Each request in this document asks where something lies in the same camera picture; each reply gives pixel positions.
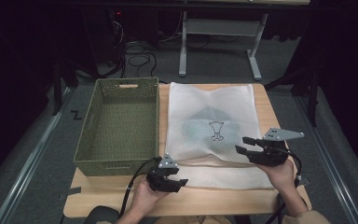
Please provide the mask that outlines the green woven basket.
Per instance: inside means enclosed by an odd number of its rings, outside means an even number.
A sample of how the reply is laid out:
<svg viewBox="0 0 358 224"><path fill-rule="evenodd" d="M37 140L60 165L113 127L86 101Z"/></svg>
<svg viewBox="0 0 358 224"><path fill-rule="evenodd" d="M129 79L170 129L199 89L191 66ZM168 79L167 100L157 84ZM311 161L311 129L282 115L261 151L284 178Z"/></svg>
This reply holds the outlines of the green woven basket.
<svg viewBox="0 0 358 224"><path fill-rule="evenodd" d="M155 77L96 81L74 156L86 176L132 175L159 154Z"/></svg>

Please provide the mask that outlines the person's left hand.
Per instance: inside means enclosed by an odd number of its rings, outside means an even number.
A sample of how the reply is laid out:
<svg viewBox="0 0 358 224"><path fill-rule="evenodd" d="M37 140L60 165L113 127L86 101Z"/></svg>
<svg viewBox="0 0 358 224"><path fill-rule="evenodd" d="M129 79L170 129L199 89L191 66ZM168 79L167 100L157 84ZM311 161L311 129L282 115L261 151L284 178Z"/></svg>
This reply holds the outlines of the person's left hand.
<svg viewBox="0 0 358 224"><path fill-rule="evenodd" d="M145 216L155 208L161 199L168 195L168 192L152 190L148 182L143 181L137 186L133 194L131 207L139 214Z"/></svg>

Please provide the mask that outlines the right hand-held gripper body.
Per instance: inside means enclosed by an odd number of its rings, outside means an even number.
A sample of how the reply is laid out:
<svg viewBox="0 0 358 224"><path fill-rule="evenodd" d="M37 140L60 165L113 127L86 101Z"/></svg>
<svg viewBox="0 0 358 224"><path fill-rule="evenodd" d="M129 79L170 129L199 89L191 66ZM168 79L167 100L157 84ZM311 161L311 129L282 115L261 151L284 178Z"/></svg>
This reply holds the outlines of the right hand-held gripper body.
<svg viewBox="0 0 358 224"><path fill-rule="evenodd" d="M270 128L261 139L255 140L255 144L262 150L251 153L251 162L269 167L284 164L290 155L285 141L304 136L302 132Z"/></svg>

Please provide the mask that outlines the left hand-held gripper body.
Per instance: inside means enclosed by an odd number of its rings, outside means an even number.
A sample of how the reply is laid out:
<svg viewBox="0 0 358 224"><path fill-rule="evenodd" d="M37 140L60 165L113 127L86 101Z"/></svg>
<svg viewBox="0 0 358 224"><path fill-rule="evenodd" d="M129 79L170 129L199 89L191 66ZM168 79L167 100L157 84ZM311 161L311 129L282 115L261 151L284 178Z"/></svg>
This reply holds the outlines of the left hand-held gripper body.
<svg viewBox="0 0 358 224"><path fill-rule="evenodd" d="M146 175L149 188L153 191L178 192L181 182L170 180L169 175L176 175L179 171L176 162L168 153L158 158L158 162L150 169Z"/></svg>

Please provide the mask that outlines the person's right hand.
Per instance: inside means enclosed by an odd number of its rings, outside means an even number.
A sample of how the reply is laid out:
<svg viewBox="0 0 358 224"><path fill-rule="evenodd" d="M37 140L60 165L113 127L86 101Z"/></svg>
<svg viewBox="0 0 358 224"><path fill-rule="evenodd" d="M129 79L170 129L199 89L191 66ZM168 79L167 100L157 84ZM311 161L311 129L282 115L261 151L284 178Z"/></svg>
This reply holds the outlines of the person's right hand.
<svg viewBox="0 0 358 224"><path fill-rule="evenodd" d="M290 160L275 167L258 165L258 168L267 175L271 185L280 193L295 189L294 164Z"/></svg>

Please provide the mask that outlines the person's lap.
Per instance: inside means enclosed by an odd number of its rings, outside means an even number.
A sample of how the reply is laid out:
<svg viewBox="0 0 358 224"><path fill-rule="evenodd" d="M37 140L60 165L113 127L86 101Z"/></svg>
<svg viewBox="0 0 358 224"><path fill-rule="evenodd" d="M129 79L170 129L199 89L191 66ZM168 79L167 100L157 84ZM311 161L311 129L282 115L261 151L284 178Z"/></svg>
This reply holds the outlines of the person's lap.
<svg viewBox="0 0 358 224"><path fill-rule="evenodd" d="M161 217L155 224L231 224L225 216Z"/></svg>

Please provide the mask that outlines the black metal stand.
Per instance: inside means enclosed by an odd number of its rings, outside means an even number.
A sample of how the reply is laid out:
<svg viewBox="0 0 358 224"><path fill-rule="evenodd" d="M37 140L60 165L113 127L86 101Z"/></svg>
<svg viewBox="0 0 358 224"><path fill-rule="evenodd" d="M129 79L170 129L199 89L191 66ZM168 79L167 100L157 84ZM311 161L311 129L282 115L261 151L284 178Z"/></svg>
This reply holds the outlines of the black metal stand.
<svg viewBox="0 0 358 224"><path fill-rule="evenodd" d="M56 116L62 107L62 82L64 82L69 88L75 88L78 86L78 80L72 62L66 59L59 59L53 65L53 116Z"/></svg>
<svg viewBox="0 0 358 224"><path fill-rule="evenodd" d="M280 85L292 84L291 93L293 96L308 97L307 116L312 126L316 127L318 81L318 70L312 66L307 66L271 81L265 85L265 90L269 91Z"/></svg>

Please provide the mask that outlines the white mesh laundry bag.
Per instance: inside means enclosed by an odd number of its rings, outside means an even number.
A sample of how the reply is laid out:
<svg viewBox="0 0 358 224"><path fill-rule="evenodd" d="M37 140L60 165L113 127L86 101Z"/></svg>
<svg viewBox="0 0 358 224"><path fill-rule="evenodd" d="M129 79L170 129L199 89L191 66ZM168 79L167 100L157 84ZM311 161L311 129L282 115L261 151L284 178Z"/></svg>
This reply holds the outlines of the white mesh laundry bag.
<svg viewBox="0 0 358 224"><path fill-rule="evenodd" d="M189 84L173 83L169 92L166 152L176 161L179 172L172 179L188 179L186 185L190 188L269 189L267 175L236 148L224 157L195 157L185 149L182 122L208 106L226 112L240 124L240 140L235 146L243 145L244 136L254 139L261 136L251 85L204 91Z"/></svg>

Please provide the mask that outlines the white metal desk frame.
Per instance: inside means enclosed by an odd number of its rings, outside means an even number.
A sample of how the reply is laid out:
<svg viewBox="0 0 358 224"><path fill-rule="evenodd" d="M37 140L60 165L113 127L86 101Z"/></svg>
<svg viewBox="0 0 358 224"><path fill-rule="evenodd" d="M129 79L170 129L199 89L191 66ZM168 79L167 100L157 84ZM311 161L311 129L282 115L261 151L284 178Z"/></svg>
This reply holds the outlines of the white metal desk frame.
<svg viewBox="0 0 358 224"><path fill-rule="evenodd" d="M217 4L243 4L246 7L302 7L308 6L310 0L202 0ZM222 35L252 37L254 44L246 50L248 62L254 80L261 80L262 76L256 60L262 34L264 33L269 12L260 12L256 19L228 20L228 19L189 19L187 12L182 12L182 40L179 59L179 76L186 76L187 69L187 36L188 35Z"/></svg>

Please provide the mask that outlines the metal floor rail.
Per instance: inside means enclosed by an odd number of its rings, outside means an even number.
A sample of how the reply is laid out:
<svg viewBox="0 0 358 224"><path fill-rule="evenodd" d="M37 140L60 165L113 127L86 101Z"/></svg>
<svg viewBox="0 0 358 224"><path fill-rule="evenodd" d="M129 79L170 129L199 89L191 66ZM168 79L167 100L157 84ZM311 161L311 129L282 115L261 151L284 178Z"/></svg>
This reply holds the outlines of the metal floor rail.
<svg viewBox="0 0 358 224"><path fill-rule="evenodd" d="M337 195L337 198L341 204L342 209L344 210L348 221L350 224L358 224L358 208L355 205L351 193L347 185L344 183L331 155L329 154L328 149L319 131L317 130L317 127L314 126L310 121L307 107L303 102L303 99L301 97L295 97L294 101L298 107L298 110L300 111L303 120L305 120L307 127L310 130L310 135L316 144L319 157L322 161L329 181L334 189L335 194Z"/></svg>
<svg viewBox="0 0 358 224"><path fill-rule="evenodd" d="M0 207L0 224L8 224L11 220L24 192L27 190L34 176L34 173L43 155L45 154L46 145L55 127L60 121L61 116L62 111L59 109L56 115L53 115L49 118L47 128L44 130L43 134L37 142L37 145L28 156L26 162L21 168L18 177L16 178L16 181L14 182L12 188L10 189L8 195Z"/></svg>

